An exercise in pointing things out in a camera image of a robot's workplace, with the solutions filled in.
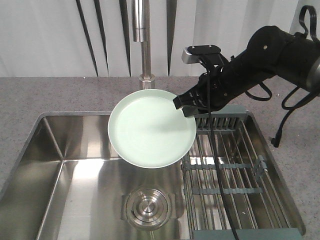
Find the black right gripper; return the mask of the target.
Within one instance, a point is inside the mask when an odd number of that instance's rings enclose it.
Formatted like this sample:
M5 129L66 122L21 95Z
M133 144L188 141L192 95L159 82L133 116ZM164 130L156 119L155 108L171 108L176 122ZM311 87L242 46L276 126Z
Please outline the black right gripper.
M176 96L173 104L186 118L221 110L231 100L248 90L248 78L226 67L216 67L200 75L197 84Z

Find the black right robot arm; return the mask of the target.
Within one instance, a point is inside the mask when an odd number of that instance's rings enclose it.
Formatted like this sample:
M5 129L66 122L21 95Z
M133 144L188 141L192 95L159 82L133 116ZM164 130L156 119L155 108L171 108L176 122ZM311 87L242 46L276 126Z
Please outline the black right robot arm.
M320 44L277 26L257 30L246 49L232 60L227 60L215 45L189 46L182 60L206 69L194 87L173 99L175 108L185 117L219 111L274 76L308 91L312 97L320 94Z

